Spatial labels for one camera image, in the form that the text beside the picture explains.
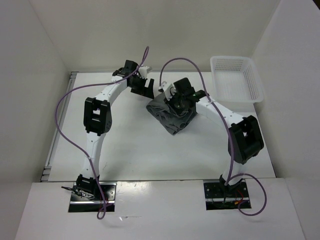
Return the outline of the grey shorts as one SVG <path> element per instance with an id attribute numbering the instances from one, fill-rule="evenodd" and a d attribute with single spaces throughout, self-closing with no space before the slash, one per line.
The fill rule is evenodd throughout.
<path id="1" fill-rule="evenodd" d="M 171 106 L 165 103 L 165 100 L 165 94 L 160 93 L 147 104 L 146 110 L 174 136 L 186 128 L 197 113 L 192 109 L 176 113 Z"/>

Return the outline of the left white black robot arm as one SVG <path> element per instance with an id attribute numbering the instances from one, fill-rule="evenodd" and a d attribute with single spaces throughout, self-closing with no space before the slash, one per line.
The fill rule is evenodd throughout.
<path id="1" fill-rule="evenodd" d="M 76 180 L 76 188 L 89 200 L 101 199 L 102 194 L 97 184 L 99 180 L 99 163 L 104 138 L 112 127 L 111 106 L 117 97 L 127 88 L 131 92 L 150 99 L 154 98 L 151 79 L 148 86 L 148 73 L 150 66 L 138 66 L 131 60 L 126 60 L 124 67 L 116 70 L 106 87 L 95 97 L 88 97 L 84 102 L 83 124 L 86 131 L 86 157 L 88 163 L 83 168 Z"/>

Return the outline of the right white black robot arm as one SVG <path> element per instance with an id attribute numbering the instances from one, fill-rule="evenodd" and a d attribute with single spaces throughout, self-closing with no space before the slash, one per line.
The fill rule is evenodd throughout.
<path id="1" fill-rule="evenodd" d="M 195 91 L 186 77 L 172 84 L 164 81 L 158 90 L 164 93 L 164 102 L 175 114 L 191 110 L 192 113 L 202 115 L 223 128 L 226 127 L 227 150 L 231 160 L 219 177 L 219 191 L 225 197 L 232 196 L 242 180 L 243 166 L 264 148 L 258 120 L 252 115 L 243 116 L 232 112 L 209 99 L 204 90 Z"/>

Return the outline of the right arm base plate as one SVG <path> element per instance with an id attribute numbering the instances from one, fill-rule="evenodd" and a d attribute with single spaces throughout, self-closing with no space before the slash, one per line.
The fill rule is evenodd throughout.
<path id="1" fill-rule="evenodd" d="M 204 181 L 204 197 L 206 210 L 251 209 L 247 184 L 242 180 L 234 189 L 225 192 L 218 180 Z"/>

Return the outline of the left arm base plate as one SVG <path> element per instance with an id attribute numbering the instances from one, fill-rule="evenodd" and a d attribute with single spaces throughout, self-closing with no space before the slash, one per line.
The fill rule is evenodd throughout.
<path id="1" fill-rule="evenodd" d="M 115 211 L 116 187 L 115 182 L 100 182 L 106 200 L 106 212 Z M 86 191 L 76 189 L 70 195 L 69 213 L 97 213 L 103 208 L 103 198 Z"/>

